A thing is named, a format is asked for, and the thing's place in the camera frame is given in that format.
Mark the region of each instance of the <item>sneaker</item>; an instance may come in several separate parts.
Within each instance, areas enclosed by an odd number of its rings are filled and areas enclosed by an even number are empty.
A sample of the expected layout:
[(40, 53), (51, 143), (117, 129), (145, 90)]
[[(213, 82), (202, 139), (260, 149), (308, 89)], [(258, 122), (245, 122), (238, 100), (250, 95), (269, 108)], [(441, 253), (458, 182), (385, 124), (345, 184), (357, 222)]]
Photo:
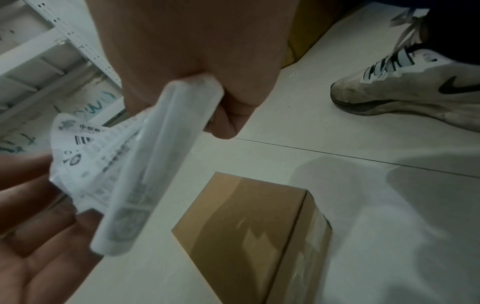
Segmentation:
[(390, 55), (332, 84), (332, 101), (353, 114), (413, 112), (480, 132), (480, 66), (451, 60), (422, 43), (423, 18), (414, 12), (392, 19), (393, 26), (410, 26)]

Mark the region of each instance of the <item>white floor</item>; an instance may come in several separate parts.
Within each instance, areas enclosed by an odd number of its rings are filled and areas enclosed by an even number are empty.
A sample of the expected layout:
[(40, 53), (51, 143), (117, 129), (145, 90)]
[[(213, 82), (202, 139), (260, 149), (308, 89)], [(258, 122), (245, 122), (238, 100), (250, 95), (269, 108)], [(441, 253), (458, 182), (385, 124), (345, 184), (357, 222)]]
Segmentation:
[(69, 303), (218, 303), (170, 232), (215, 171), (312, 192), (333, 226), (317, 303), (478, 303), (480, 134), (329, 99), (332, 82), (390, 51), (401, 11), (343, 19), (237, 139), (203, 134), (134, 249), (104, 259)]

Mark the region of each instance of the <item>nike logo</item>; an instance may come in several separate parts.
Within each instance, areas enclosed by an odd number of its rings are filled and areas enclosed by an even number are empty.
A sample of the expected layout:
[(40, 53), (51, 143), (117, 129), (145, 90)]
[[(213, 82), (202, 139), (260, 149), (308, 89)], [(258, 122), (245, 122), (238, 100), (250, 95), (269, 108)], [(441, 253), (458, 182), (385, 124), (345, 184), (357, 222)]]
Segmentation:
[(457, 77), (453, 76), (452, 78), (445, 81), (439, 88), (438, 91), (441, 94), (450, 95), (450, 94), (460, 94), (460, 93), (471, 93), (480, 91), (480, 84), (466, 87), (455, 87), (454, 81)]

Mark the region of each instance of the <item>brown cardboard box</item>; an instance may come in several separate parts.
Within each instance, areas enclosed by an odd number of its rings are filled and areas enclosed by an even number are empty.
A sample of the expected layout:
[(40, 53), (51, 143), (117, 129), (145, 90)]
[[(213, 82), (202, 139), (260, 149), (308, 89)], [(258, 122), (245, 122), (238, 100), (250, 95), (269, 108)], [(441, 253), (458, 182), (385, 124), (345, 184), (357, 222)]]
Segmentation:
[(307, 190), (223, 173), (172, 231), (223, 304), (313, 302), (332, 234)]
[(297, 62), (334, 24), (343, 11), (340, 0), (300, 0), (288, 36), (283, 66)]

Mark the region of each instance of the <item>barcode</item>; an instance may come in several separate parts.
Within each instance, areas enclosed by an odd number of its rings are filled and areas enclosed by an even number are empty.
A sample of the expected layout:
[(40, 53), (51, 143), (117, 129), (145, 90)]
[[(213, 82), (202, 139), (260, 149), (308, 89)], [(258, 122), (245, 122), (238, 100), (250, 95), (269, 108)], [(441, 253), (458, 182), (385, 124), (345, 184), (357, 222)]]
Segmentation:
[(75, 142), (77, 145), (84, 145), (86, 143), (89, 143), (90, 141), (92, 141), (92, 138), (90, 137), (75, 136)]

